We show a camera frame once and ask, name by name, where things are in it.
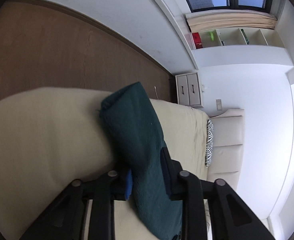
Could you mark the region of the dark green knit sweater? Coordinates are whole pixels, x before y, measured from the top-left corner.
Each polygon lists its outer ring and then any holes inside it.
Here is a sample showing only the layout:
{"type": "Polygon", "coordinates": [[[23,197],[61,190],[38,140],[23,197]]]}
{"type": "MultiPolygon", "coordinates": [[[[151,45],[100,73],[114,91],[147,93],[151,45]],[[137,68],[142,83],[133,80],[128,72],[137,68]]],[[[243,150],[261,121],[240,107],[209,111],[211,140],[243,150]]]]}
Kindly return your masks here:
{"type": "Polygon", "coordinates": [[[162,126],[141,83],[126,86],[101,102],[99,117],[113,146],[114,162],[132,174],[132,197],[140,221],[158,239],[181,232],[182,202],[166,193],[162,126]]]}

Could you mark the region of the cream padded headboard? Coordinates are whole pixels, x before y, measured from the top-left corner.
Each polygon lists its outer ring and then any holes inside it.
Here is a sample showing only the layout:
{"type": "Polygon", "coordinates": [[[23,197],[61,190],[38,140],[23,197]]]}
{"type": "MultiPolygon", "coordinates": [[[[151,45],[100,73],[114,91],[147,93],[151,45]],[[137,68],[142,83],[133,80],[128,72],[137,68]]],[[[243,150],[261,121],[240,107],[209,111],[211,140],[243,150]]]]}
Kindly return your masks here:
{"type": "Polygon", "coordinates": [[[213,154],[207,180],[224,179],[236,190],[244,153],[244,110],[229,109],[210,120],[213,123],[213,154]]]}

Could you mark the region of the beige bed mattress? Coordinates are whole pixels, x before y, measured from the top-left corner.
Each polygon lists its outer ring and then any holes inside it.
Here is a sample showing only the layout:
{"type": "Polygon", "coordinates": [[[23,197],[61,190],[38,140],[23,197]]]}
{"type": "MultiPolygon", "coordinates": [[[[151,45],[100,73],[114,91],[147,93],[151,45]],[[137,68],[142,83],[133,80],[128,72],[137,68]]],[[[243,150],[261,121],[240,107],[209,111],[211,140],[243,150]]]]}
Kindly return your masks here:
{"type": "MultiPolygon", "coordinates": [[[[99,122],[97,90],[39,88],[0,101],[0,232],[19,239],[74,179],[92,180],[112,168],[112,150],[99,122]]],[[[207,179],[208,116],[199,109],[151,99],[172,159],[207,179]]],[[[116,202],[116,239],[158,239],[132,201],[116,202]]]]}

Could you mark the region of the zebra print pillow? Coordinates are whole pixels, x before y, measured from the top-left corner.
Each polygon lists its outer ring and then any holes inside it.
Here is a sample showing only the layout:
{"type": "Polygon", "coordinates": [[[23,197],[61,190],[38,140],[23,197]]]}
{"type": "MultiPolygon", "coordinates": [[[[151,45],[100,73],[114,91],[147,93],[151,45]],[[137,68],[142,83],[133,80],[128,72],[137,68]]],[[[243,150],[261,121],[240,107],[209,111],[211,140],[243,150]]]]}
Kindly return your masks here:
{"type": "Polygon", "coordinates": [[[213,142],[214,141],[214,125],[210,119],[207,120],[207,137],[206,137],[206,156],[205,165],[209,167],[212,163],[213,142]]]}

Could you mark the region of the white two-drawer nightstand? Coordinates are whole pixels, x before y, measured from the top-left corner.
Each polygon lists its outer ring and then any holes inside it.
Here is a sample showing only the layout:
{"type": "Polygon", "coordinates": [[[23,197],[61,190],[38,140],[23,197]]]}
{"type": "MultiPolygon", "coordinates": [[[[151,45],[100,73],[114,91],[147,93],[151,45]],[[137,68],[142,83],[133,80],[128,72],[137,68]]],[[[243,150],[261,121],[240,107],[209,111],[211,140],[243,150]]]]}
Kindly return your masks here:
{"type": "Polygon", "coordinates": [[[175,76],[177,101],[179,105],[203,108],[202,84],[198,73],[175,76]]]}

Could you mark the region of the red box on shelf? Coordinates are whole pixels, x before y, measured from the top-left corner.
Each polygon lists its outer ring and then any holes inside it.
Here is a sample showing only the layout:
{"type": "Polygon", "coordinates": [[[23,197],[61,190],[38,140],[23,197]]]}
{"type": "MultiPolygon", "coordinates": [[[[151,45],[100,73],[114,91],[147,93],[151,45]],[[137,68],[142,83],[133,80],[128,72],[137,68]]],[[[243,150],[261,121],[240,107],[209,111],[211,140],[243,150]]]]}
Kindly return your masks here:
{"type": "Polygon", "coordinates": [[[194,45],[196,49],[203,48],[202,40],[199,33],[192,33],[194,45]]]}

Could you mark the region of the dark green book on shelf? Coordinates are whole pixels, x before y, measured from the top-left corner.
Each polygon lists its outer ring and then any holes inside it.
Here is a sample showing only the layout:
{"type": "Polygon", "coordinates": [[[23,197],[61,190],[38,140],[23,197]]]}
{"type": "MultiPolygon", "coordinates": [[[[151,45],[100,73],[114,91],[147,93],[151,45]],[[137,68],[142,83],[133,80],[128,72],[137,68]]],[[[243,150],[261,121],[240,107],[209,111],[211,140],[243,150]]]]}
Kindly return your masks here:
{"type": "Polygon", "coordinates": [[[242,35],[244,37],[244,40],[246,41],[246,44],[249,45],[249,39],[248,39],[248,36],[245,33],[244,29],[240,29],[240,31],[242,32],[242,35]]]}

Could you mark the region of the white built-in shelf unit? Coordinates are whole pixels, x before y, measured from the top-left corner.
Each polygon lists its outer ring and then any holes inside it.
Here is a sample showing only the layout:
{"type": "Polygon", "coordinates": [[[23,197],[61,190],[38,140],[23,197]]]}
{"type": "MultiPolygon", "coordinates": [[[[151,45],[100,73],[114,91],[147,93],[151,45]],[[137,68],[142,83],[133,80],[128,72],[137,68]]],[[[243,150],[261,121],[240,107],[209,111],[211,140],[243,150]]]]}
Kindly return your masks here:
{"type": "Polygon", "coordinates": [[[221,47],[221,46],[272,46],[284,48],[285,45],[279,34],[272,29],[261,28],[249,28],[249,27],[231,27],[212,29],[207,31],[198,32],[200,34],[203,48],[209,47],[221,47]],[[244,29],[249,39],[249,45],[246,44],[242,32],[240,29],[244,29]],[[210,31],[216,31],[216,40],[211,41],[210,31]]]}

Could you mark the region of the green item on shelf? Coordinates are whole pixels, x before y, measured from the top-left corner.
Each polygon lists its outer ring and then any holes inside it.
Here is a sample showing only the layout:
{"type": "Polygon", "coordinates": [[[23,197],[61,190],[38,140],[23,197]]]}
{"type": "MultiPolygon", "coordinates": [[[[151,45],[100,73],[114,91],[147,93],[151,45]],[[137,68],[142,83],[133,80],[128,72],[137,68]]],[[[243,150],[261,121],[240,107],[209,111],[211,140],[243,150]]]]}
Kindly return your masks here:
{"type": "Polygon", "coordinates": [[[210,39],[211,39],[211,41],[215,41],[217,38],[216,38],[216,31],[210,31],[209,32],[209,34],[210,34],[210,39]]]}

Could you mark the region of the beige curtain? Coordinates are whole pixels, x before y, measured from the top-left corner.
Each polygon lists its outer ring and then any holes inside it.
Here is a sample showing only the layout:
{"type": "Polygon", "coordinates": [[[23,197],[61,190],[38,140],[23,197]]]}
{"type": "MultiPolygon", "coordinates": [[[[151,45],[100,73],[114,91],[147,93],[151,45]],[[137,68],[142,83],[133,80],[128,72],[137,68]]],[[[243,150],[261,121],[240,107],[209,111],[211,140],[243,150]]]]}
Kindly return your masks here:
{"type": "Polygon", "coordinates": [[[278,22],[272,15],[253,12],[224,12],[186,18],[193,33],[231,27],[274,29],[278,22]]]}

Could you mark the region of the wall switch panel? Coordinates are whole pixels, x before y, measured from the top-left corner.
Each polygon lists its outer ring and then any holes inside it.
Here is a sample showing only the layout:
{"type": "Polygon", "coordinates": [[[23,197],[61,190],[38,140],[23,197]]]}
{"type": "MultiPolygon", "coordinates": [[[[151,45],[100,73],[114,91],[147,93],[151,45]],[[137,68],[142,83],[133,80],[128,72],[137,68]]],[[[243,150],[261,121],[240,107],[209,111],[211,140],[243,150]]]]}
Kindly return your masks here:
{"type": "Polygon", "coordinates": [[[216,99],[216,109],[218,111],[222,110],[222,100],[221,99],[216,99]]]}

